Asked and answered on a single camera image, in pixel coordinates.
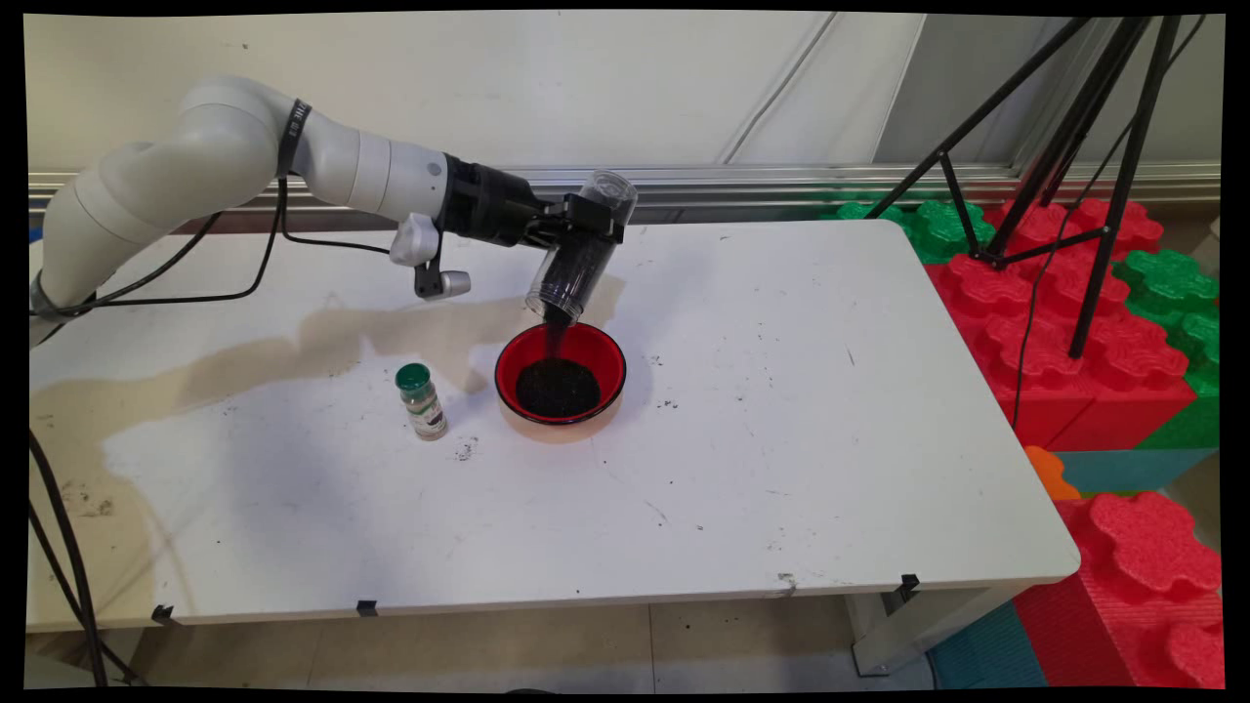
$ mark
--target orange foam block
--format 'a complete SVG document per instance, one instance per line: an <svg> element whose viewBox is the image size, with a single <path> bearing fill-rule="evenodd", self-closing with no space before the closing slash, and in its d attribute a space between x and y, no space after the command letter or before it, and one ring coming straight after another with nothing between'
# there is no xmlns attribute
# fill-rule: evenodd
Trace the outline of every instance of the orange foam block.
<svg viewBox="0 0 1250 703"><path fill-rule="evenodd" d="M1064 480L1064 462L1059 457L1041 447L1025 447L1024 453L1032 462L1032 469L1051 500L1080 500L1080 492Z"/></svg>

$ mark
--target red bowl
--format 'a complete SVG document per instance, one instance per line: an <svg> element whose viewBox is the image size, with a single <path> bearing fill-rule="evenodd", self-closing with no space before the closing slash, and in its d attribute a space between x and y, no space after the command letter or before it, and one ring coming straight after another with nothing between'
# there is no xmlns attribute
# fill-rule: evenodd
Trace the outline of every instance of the red bowl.
<svg viewBox="0 0 1250 703"><path fill-rule="evenodd" d="M516 400L516 379L521 369L546 358L546 324L531 326L504 346L495 363L495 389L508 409L526 420L546 425L568 425L589 420L608 409L625 387L625 354L616 340L599 328L578 323L564 333L560 358L590 369L599 383L600 400L594 408L569 418L546 418L521 408Z"/></svg>

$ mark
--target bowl rim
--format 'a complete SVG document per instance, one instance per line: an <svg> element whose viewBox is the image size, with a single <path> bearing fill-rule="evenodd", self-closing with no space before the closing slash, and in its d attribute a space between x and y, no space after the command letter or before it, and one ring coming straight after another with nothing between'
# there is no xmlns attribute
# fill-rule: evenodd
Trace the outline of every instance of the bowl rim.
<svg viewBox="0 0 1250 703"><path fill-rule="evenodd" d="M508 409L511 410L512 413L515 413L518 417L524 418L526 420L530 420L531 423L538 423L540 425L571 425L571 424L586 422L590 418L594 418L595 415L602 413L608 408L611 408L612 403L615 403L616 398L621 394L621 390L625 389L625 377L629 375L629 364L625 362L625 353L621 352L621 345L616 344L616 340L612 339L612 335L610 335L606 331L596 328L595 325L586 324L586 323L574 323L574 324L575 325L588 326L588 328L598 331L599 334L601 334L604 336L604 339L606 339L608 341L611 341L612 343L612 348L616 349L616 355L621 360L621 382L619 384L616 384L616 388L612 390L612 394L608 398L608 400L600 402L599 405L596 405L594 409L586 410L585 413L582 413L580 415L570 415L568 418L546 418L546 417L542 417L542 415L535 415L535 414L531 414L531 413L529 413L526 410L522 410L521 408L518 408L518 407L515 407L515 405L512 405L511 403L508 402L508 398L504 395L504 390L499 387L499 364L500 364L500 362L504 360L504 354L508 352L508 348L511 346L518 339L520 339L521 336L524 336L524 335L534 331L535 329L538 329L540 326L545 326L546 324L548 323L539 323L539 324L536 324L534 326L526 328L526 329L516 333L516 336L514 336L512 339L509 339L508 344L505 344L504 348L499 350L499 358L495 359L495 393L499 394L499 399L502 400L504 405L506 405Z"/></svg>

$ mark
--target green bottle cap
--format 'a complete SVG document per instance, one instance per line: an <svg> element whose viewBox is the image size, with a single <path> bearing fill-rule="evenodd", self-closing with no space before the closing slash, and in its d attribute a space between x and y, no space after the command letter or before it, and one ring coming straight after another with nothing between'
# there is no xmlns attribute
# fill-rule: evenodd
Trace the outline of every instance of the green bottle cap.
<svg viewBox="0 0 1250 703"><path fill-rule="evenodd" d="M400 390L418 390L430 383L430 369L425 364L408 364L395 374L395 385Z"/></svg>

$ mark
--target cable strap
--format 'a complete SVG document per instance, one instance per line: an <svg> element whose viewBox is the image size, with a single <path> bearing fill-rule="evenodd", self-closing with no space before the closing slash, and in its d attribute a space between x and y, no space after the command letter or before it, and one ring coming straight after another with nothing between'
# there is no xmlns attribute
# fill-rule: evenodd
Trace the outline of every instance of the cable strap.
<svg viewBox="0 0 1250 703"><path fill-rule="evenodd" d="M300 135L304 134L304 123L312 114L312 106L295 99L291 105L291 114L286 118L286 126L282 129L282 140L278 143L278 178L286 178L291 173L295 163L295 149L300 145Z"/></svg>

